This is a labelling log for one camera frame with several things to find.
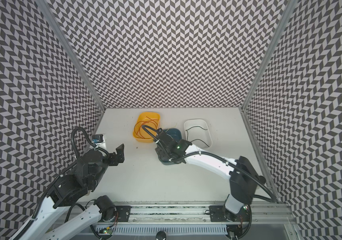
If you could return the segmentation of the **teal plastic bin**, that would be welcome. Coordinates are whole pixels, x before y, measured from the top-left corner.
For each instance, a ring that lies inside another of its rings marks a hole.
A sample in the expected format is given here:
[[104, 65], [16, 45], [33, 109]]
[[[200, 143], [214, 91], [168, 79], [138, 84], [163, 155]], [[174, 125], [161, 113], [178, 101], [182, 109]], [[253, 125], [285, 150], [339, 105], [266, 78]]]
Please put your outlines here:
[[[165, 129], [164, 131], [167, 134], [169, 134], [177, 142], [179, 142], [182, 139], [182, 134], [178, 129], [171, 128], [171, 129]], [[173, 160], [176, 160], [176, 159], [159, 159], [159, 160], [163, 165], [166, 165], [166, 166], [167, 165], [173, 165], [173, 164], [179, 164], [179, 162], [173, 162]]]

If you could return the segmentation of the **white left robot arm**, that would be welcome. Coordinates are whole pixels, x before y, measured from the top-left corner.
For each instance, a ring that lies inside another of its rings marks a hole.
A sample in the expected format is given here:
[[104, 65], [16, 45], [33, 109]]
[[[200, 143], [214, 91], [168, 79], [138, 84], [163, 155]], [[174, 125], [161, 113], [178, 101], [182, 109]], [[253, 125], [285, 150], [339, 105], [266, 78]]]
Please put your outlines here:
[[[108, 240], [117, 229], [119, 212], [111, 199], [104, 195], [89, 208], [70, 218], [78, 200], [96, 190], [108, 167], [125, 160], [125, 146], [109, 153], [101, 147], [103, 135], [90, 137], [82, 127], [75, 127], [70, 143], [75, 161], [65, 168], [40, 197], [32, 216], [11, 237], [13, 240], [69, 240], [82, 230], [91, 228], [99, 240]], [[51, 230], [56, 220], [67, 213], [65, 223]]]

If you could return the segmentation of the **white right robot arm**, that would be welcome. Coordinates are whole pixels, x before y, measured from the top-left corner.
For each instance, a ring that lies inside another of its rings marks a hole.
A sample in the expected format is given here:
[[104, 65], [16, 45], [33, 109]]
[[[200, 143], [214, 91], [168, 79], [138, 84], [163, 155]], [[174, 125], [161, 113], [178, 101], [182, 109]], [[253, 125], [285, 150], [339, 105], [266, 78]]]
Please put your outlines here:
[[266, 187], [266, 179], [259, 175], [251, 162], [240, 156], [225, 158], [205, 151], [187, 140], [176, 141], [163, 129], [143, 125], [157, 145], [158, 159], [164, 165], [189, 164], [206, 169], [229, 181], [230, 193], [222, 207], [222, 216], [236, 225], [227, 227], [227, 238], [240, 240], [252, 225], [251, 204], [253, 199], [278, 203], [278, 198]]

